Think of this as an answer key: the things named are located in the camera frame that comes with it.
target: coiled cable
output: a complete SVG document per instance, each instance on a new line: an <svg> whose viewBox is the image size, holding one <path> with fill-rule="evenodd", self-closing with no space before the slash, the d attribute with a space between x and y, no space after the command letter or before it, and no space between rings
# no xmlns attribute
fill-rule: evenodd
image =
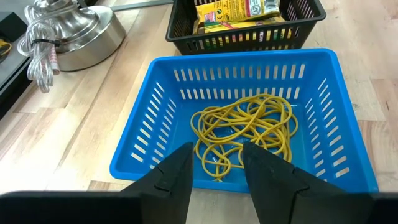
<svg viewBox="0 0 398 224"><path fill-rule="evenodd" d="M40 90L44 93L48 93L50 86L53 85L54 71L50 63L50 56L55 53L55 47L46 42L34 43L34 40L56 40L51 18L71 12L77 7L76 1L73 1L73 4L69 6L49 13L41 13L33 6L25 7L25 16L29 25L25 36L19 41L17 49L20 54L32 57L27 70L27 77L29 80L36 81Z"/></svg>
<svg viewBox="0 0 398 224"><path fill-rule="evenodd" d="M291 119L294 128L290 132ZM290 103L282 97L268 94L241 98L235 103L222 107L209 106L191 117L191 128L198 136L194 147L195 154L201 160L203 170L214 177L215 181L222 181L232 167L243 168L243 144L241 140L239 142L241 136L265 150L273 149L274 154L282 154L284 160L292 162L289 143L298 127L299 123L293 115ZM203 144L206 149L201 154L200 148ZM213 161L206 159L211 157L208 156L211 152L214 155ZM232 164L229 159L234 152L238 153L239 164ZM210 172L207 164L214 164L215 172Z"/></svg>

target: yellow package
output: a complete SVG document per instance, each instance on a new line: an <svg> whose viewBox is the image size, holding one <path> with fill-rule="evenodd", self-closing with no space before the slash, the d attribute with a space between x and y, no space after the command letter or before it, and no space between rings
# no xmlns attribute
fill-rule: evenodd
<svg viewBox="0 0 398 224"><path fill-rule="evenodd" d="M218 31L224 31L224 30L230 30L230 29L238 29L238 28L245 28L245 27L252 27L252 26L261 26L261 25L266 25L266 24L273 24L276 22L285 22L285 20L280 17L273 17L273 18L269 18L269 19L265 19L263 21L257 21L257 22L211 22L205 23L205 33L211 33L211 32L218 32ZM252 35L252 39L253 40L259 40L260 42L264 41L264 33L260 32L258 33L259 36L257 36L257 32L253 33ZM280 35L280 39L283 39L285 36L285 29L282 29L280 34L278 34L278 30L274 31L274 36L273 39L276 39L277 36ZM289 29L289 32L287 33L287 38L289 39L290 36L292 35L292 31ZM239 34L238 35L238 41L243 41L243 35ZM250 34L247 32L246 33L246 40L250 39ZM271 39L271 32L268 31L265 41L270 41ZM236 42L236 37L235 35L232 36L232 42ZM228 44L229 43L229 39L225 38L225 42Z"/></svg>
<svg viewBox="0 0 398 224"><path fill-rule="evenodd" d="M199 23L258 21L279 16L279 0L219 0L196 8Z"/></svg>

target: black plastic basket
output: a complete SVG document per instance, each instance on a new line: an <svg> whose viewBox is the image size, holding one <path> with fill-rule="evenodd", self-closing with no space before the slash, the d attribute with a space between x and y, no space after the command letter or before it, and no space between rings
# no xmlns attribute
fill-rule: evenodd
<svg viewBox="0 0 398 224"><path fill-rule="evenodd" d="M166 40L173 42L181 54L299 49L315 24L326 18L319 0L280 0L280 12L286 22L193 35L195 5L210 2L214 0L174 1Z"/></svg>

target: light wood surface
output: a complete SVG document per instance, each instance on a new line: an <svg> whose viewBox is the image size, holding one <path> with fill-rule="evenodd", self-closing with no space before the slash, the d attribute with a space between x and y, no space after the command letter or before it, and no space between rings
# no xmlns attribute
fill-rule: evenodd
<svg viewBox="0 0 398 224"><path fill-rule="evenodd" d="M103 0L112 6L132 0ZM398 191L398 3L322 0L305 43L339 56L381 191ZM178 55L165 41L171 5L117 12L127 37L99 65L32 84L0 121L0 193L120 190L109 163L150 62ZM187 223L258 223L248 195L193 190Z"/></svg>

